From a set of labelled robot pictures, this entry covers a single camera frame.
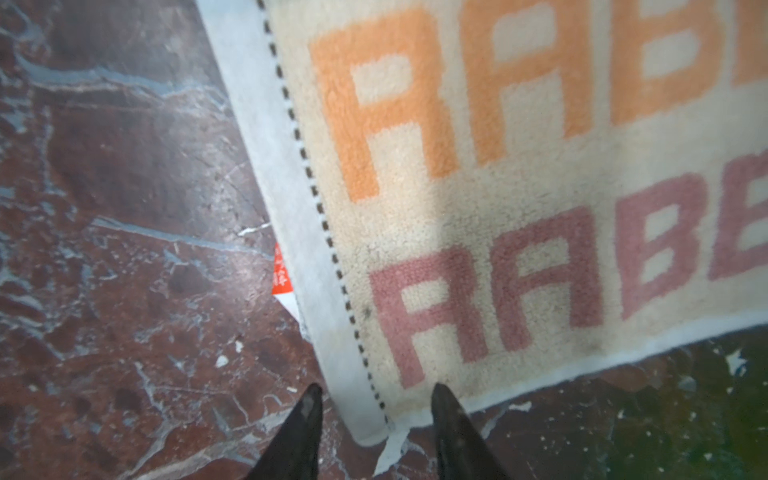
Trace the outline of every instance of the white border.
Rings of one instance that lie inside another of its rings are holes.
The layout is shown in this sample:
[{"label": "white border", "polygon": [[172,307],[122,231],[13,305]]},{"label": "white border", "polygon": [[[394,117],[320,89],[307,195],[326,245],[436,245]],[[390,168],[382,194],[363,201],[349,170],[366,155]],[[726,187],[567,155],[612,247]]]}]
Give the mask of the white border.
[{"label": "white border", "polygon": [[197,0],[299,308],[339,414],[361,445],[389,434],[344,306],[256,0]]}]

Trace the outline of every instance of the red label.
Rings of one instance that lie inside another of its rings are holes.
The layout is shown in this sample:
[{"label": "red label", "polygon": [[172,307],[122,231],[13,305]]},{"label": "red label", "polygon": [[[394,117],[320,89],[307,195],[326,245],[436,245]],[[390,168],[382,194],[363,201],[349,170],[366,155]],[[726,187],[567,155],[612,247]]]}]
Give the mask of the red label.
[{"label": "red label", "polygon": [[293,287],[288,278],[288,270],[283,262],[283,254],[280,252],[280,245],[275,244],[275,273],[272,275],[272,294],[291,293]]}]

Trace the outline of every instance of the orange letter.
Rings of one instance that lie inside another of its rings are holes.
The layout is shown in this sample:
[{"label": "orange letter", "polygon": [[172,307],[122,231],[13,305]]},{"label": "orange letter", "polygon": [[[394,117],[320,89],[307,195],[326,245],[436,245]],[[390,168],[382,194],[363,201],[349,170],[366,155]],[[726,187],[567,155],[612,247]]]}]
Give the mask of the orange letter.
[{"label": "orange letter", "polygon": [[[715,85],[723,60],[723,28],[715,0],[689,0],[665,15],[642,18],[640,0],[614,0],[611,113],[625,124],[698,98]],[[643,46],[682,31],[699,40],[693,64],[663,77],[645,78]]]},{"label": "orange letter", "polygon": [[768,77],[768,2],[739,0],[736,3],[738,23],[736,70],[733,82],[737,85]]},{"label": "orange letter", "polygon": [[[349,198],[357,202],[379,194],[367,135],[411,122],[422,129],[427,171],[444,177],[458,168],[448,108],[438,98],[443,72],[435,21],[422,9],[330,33],[310,47],[323,106],[341,161]],[[408,91],[373,104],[360,104],[352,68],[387,55],[407,57],[412,72]]]},{"label": "orange letter", "polygon": [[542,1],[470,0],[464,5],[462,49],[472,136],[480,164],[505,155],[499,93],[510,84],[533,81],[559,70],[565,103],[565,137],[583,134],[592,127],[592,57],[586,0],[546,2],[554,11],[557,25],[557,40],[551,48],[501,64],[494,61],[492,35],[496,22]]},{"label": "orange letter", "polygon": [[710,266],[710,280],[718,280],[768,265],[768,242],[741,250],[739,239],[750,223],[768,218],[768,200],[747,206],[750,183],[768,176],[768,150],[732,160],[723,172],[723,199],[717,219],[717,240]]}]

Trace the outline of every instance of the paint splatter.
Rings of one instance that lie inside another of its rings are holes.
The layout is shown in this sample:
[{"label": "paint splatter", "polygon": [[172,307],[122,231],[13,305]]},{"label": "paint splatter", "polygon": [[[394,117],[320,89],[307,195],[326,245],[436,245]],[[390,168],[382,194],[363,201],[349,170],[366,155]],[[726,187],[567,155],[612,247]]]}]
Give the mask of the paint splatter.
[{"label": "paint splatter", "polygon": [[533,406],[533,403],[531,402],[520,403],[520,404],[512,403],[509,405],[507,410],[517,410],[518,412],[530,412],[532,406]]},{"label": "paint splatter", "polygon": [[677,383],[677,388],[685,390],[686,392],[696,392],[696,380],[689,375],[685,375],[680,378],[680,381]]},{"label": "paint splatter", "polygon": [[725,360],[728,362],[728,371],[730,372],[731,376],[734,376],[737,373],[739,376],[743,376],[744,373],[746,373],[746,368],[741,368],[742,366],[746,365],[746,360],[741,358],[741,349],[738,349],[736,352],[726,356]]}]

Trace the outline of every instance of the rug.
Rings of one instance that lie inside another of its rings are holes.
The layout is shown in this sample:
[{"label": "rug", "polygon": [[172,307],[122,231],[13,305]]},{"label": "rug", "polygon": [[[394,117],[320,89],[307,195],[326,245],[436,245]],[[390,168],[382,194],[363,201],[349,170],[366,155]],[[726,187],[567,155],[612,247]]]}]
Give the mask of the rug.
[{"label": "rug", "polygon": [[198,5],[357,442],[768,320],[768,3]]}]

